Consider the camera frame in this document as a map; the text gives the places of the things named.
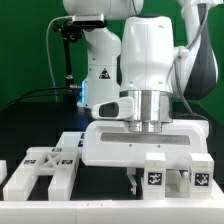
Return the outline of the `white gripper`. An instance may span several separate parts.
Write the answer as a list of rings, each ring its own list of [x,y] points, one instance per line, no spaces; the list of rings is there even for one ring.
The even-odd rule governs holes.
[[[160,133],[131,132],[125,121],[95,121],[85,132],[82,161],[87,166],[128,167],[135,195],[135,168],[144,167],[147,153],[164,153],[167,169],[186,169],[190,153],[208,152],[208,135],[206,120],[174,119],[163,124]]]

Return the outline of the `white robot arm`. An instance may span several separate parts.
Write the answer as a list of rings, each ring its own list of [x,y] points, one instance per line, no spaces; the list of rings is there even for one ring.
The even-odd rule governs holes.
[[[93,120],[85,131],[87,166],[141,168],[146,199],[167,193],[212,196],[214,161],[207,151],[209,123],[182,102],[208,95],[218,68],[207,17],[222,0],[177,0],[187,43],[176,46],[170,18],[144,15],[144,0],[63,0],[87,40],[88,75],[80,106]]]

